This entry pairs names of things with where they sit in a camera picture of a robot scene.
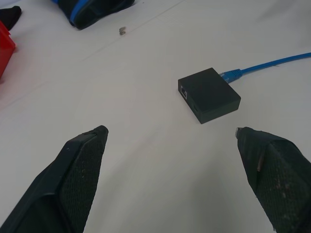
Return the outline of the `black fabric object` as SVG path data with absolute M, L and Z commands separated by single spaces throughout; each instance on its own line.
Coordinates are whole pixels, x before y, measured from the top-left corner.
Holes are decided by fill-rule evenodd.
M 21 14 L 22 10 L 19 6 L 0 9 L 0 21 L 10 31 L 18 22 Z

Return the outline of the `red plastic bin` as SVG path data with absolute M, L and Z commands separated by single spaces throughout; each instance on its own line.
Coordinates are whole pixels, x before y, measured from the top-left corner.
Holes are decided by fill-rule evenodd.
M 0 79 L 16 48 L 14 41 L 5 25 L 0 21 Z

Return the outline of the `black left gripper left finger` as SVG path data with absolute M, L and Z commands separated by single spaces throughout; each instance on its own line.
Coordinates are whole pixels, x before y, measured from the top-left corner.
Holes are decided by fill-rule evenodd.
M 67 141 L 33 180 L 0 233 L 83 233 L 107 137 L 101 125 Z

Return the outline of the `small black network box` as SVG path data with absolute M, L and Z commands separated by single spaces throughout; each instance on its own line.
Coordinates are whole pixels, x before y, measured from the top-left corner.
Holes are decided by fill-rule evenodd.
M 213 68 L 179 79 L 178 91 L 201 124 L 238 110 L 241 102 Z

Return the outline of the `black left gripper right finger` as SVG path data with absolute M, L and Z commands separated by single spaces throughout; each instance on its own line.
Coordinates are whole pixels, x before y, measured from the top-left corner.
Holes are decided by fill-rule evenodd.
M 311 233 L 311 162 L 271 133 L 237 128 L 236 139 L 248 183 L 276 233 Z

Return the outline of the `black bag with blue trim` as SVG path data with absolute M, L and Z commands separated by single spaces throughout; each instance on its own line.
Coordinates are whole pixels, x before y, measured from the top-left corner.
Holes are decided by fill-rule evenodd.
M 69 23 L 83 30 L 108 15 L 131 7 L 135 0 L 51 0 L 63 11 Z

